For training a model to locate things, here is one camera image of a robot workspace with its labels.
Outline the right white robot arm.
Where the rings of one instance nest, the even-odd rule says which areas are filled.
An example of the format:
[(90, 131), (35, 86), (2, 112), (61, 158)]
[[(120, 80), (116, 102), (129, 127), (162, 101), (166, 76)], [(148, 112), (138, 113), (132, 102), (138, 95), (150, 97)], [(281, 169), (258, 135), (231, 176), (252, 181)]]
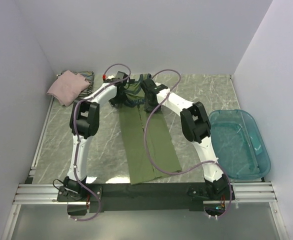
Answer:
[[(167, 86), (157, 85), (151, 78), (141, 83), (144, 92), (145, 103), (149, 107), (149, 117), (144, 129), (144, 148), (150, 163), (160, 172), (167, 175), (182, 175), (202, 166), (206, 195), (211, 200), (219, 199), (225, 191), (228, 191), (232, 199), (232, 187), (230, 179), (218, 163), (211, 139), (211, 123), (204, 105), (201, 102), (191, 102), (173, 93)], [(153, 161), (147, 144), (148, 127), (151, 118), (160, 107), (166, 107), (180, 117), (183, 136), (192, 143), (200, 163), (188, 170), (169, 172), (161, 169)]]

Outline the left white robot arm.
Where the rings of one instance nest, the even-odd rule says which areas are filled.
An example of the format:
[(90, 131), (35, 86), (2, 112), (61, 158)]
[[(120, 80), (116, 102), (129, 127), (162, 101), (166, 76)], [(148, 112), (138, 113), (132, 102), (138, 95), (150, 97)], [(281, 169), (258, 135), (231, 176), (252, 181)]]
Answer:
[(87, 160), (93, 137), (100, 127), (100, 109), (107, 103), (117, 104), (124, 98), (124, 86), (130, 76), (118, 71), (115, 76), (103, 76), (103, 83), (91, 95), (75, 100), (70, 118), (73, 149), (67, 177), (84, 182), (87, 178)]

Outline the green graphic tank top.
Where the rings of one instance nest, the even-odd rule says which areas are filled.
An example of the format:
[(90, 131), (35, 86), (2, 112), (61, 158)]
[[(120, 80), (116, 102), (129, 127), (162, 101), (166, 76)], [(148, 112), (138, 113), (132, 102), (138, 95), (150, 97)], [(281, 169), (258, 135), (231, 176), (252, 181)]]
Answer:
[(125, 87), (127, 100), (118, 107), (120, 131), (126, 153), (130, 183), (148, 182), (168, 175), (161, 170), (180, 172), (180, 165), (165, 117), (156, 112), (146, 125), (145, 94), (141, 82), (151, 74), (142, 73)]

